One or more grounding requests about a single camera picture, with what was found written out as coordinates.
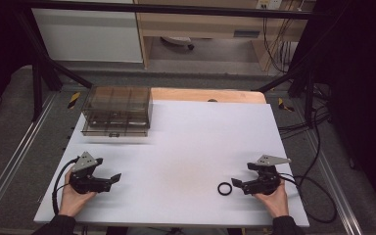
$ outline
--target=sleeve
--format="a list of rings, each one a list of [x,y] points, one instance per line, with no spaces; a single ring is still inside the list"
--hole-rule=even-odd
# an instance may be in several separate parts
[[[296,225],[290,216],[273,218],[273,235],[304,235],[304,231]]]
[[[56,215],[50,223],[45,224],[32,235],[72,235],[75,219],[66,215]]]

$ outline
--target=white tabletop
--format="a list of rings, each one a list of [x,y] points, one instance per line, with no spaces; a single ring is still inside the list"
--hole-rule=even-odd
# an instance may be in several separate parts
[[[264,205],[239,188],[221,196],[217,186],[256,179],[247,169],[261,155],[286,158],[269,105],[154,101],[148,137],[88,137],[80,117],[35,216],[54,216],[51,193],[61,168],[84,151],[103,158],[95,177],[122,173],[111,192],[97,195],[78,222],[126,226],[253,227],[271,224]],[[277,170],[292,173],[288,164]],[[291,216],[309,226],[296,188],[286,182]]]

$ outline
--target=o-ring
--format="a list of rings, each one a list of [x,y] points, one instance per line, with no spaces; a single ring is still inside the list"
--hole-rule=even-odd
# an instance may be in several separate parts
[[[228,193],[222,193],[221,190],[219,190],[219,188],[222,186],[222,185],[227,185],[228,187],[230,187],[230,191],[228,191]],[[231,184],[227,183],[227,182],[222,182],[220,184],[218,184],[218,193],[222,196],[227,196],[231,193],[231,191],[233,191],[233,187],[231,187]]]

